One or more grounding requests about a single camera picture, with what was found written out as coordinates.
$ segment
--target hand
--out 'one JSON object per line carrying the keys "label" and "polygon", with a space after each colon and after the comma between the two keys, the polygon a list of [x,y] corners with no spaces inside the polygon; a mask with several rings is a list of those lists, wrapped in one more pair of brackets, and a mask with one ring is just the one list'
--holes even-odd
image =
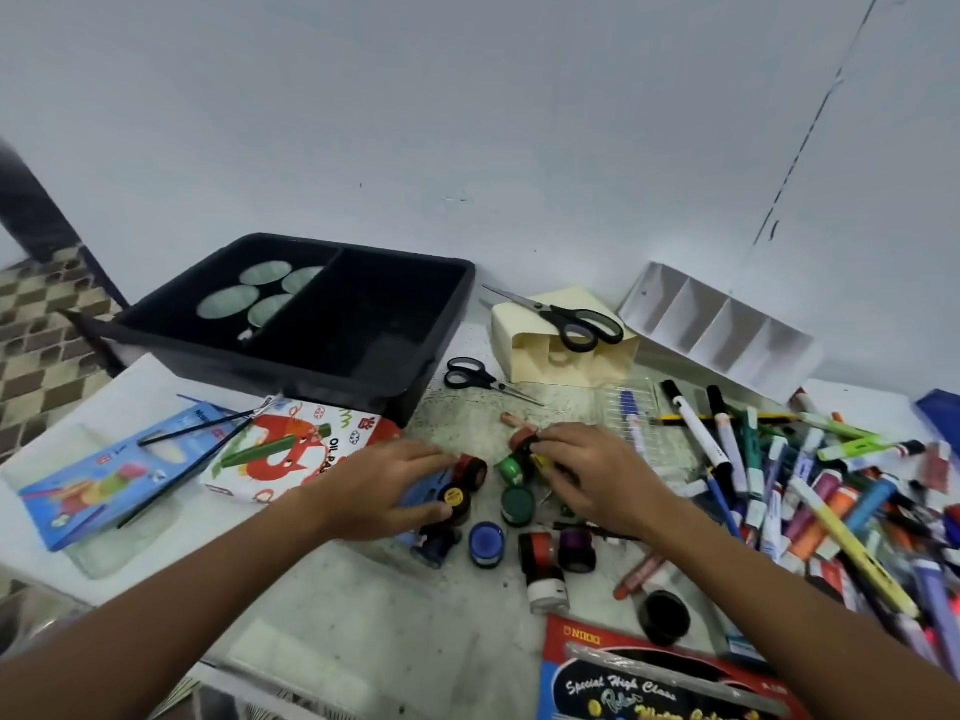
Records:
{"label": "hand", "polygon": [[580,481],[577,486],[558,469],[545,470],[553,492],[578,516],[607,530],[651,544],[670,525],[674,506],[683,502],[606,427],[554,424],[538,436],[534,453],[568,468]]}
{"label": "hand", "polygon": [[317,545],[397,536],[450,518],[453,508],[444,503],[397,504],[414,483],[452,468],[457,459],[432,444],[392,439],[361,449],[284,497],[298,501]]}

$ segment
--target black-handled scissors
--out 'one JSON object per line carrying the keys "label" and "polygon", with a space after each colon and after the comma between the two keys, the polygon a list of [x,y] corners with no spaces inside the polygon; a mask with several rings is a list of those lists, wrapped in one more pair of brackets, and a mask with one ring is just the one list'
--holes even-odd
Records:
{"label": "black-handled scissors", "polygon": [[511,397],[516,397],[517,399],[524,399],[531,404],[535,404],[537,407],[546,406],[537,401],[537,399],[534,399],[534,397],[527,396],[520,389],[498,381],[493,375],[487,373],[487,367],[482,361],[472,359],[470,356],[457,356],[447,361],[446,374],[443,375],[443,383],[450,387],[450,389],[469,389],[470,387],[490,389],[494,392],[502,392]]}
{"label": "black-handled scissors", "polygon": [[613,318],[603,313],[597,313],[586,308],[561,308],[557,305],[538,303],[530,298],[517,295],[510,290],[491,288],[489,291],[498,296],[513,301],[517,305],[533,311],[551,326],[559,331],[559,339],[563,345],[574,353],[587,353],[599,346],[600,342],[614,346],[623,341],[623,326]]}

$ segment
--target table surface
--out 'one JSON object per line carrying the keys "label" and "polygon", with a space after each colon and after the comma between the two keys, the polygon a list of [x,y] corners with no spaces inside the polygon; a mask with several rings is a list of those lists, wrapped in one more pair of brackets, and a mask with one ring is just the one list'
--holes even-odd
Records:
{"label": "table surface", "polygon": [[[640,367],[642,373],[654,379],[663,374],[683,379],[685,391],[690,391],[691,382],[712,383],[709,372],[653,349],[647,354],[641,349],[638,362],[646,364]],[[444,360],[463,355],[481,359],[496,372],[485,327],[469,323],[460,327]],[[507,451],[510,430],[492,423],[500,411],[513,411],[539,424],[597,417],[596,395],[589,389],[524,385],[525,391],[547,403],[540,410],[503,394],[443,389],[442,375],[440,369],[408,434],[475,454],[490,464]],[[894,439],[934,438],[901,394],[818,380],[804,386],[821,411],[839,411],[850,423]],[[103,435],[122,439],[183,410],[186,402],[177,394],[237,410],[259,401],[180,379],[154,357],[145,356],[25,447],[4,470],[16,470],[23,461],[56,450],[66,430],[76,425],[95,426]],[[683,433],[678,430],[671,439]],[[478,493],[470,524],[502,522],[502,485],[496,475],[490,477]],[[44,549],[16,494],[0,484],[0,565],[28,582],[97,606],[260,509],[210,493],[196,483],[177,490],[173,500],[178,513],[168,530],[119,571],[92,580],[69,557]],[[508,530],[510,550],[493,571],[476,569],[464,546],[454,549],[440,571],[419,566],[389,545],[365,548],[375,560],[343,544],[323,546],[261,597],[211,648],[208,658],[318,697],[331,709],[361,716],[387,716],[402,708],[409,717],[533,717],[546,622],[528,610],[513,550],[517,532]],[[567,575],[570,614],[640,634],[633,601],[615,601],[612,591],[640,560],[642,550],[635,544],[600,543],[596,572]],[[712,604],[689,579],[667,567],[650,585],[674,591],[690,605],[693,627],[680,646],[709,653],[722,646]]]}

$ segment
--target black plastic tray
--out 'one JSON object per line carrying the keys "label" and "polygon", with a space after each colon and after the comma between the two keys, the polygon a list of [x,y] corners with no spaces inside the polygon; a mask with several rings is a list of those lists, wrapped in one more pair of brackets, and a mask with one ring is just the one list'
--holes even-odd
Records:
{"label": "black plastic tray", "polygon": [[[248,340],[237,338],[250,327],[246,312],[198,317],[203,298],[269,260],[324,270]],[[97,330],[150,350],[183,378],[372,412],[402,427],[460,323],[475,271],[466,260],[258,233]]]}

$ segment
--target tiled wall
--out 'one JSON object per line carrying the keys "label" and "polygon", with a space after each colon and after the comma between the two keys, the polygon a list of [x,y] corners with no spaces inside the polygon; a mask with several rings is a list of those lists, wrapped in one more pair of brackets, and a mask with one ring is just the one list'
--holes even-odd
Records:
{"label": "tiled wall", "polygon": [[110,382],[58,309],[100,319],[120,310],[76,248],[0,271],[0,464]]}

